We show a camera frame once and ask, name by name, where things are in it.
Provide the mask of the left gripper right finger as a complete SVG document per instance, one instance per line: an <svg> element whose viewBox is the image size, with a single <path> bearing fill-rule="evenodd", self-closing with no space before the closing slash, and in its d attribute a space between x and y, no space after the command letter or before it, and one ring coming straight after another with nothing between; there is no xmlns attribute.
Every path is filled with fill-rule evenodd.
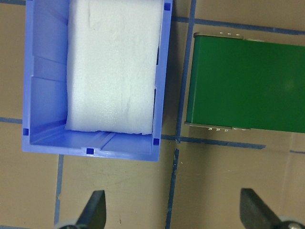
<svg viewBox="0 0 305 229"><path fill-rule="evenodd" d="M239 212L245 229L275 229L281 224L279 217L251 188L241 189Z"/></svg>

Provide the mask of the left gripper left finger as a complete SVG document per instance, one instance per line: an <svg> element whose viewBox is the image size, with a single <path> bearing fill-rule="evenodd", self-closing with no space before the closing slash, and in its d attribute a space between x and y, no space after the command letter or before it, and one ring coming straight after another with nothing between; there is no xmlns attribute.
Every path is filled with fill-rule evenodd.
<svg viewBox="0 0 305 229"><path fill-rule="evenodd" d="M103 229L105 224L105 192L104 190L96 190L90 196L75 225L78 229Z"/></svg>

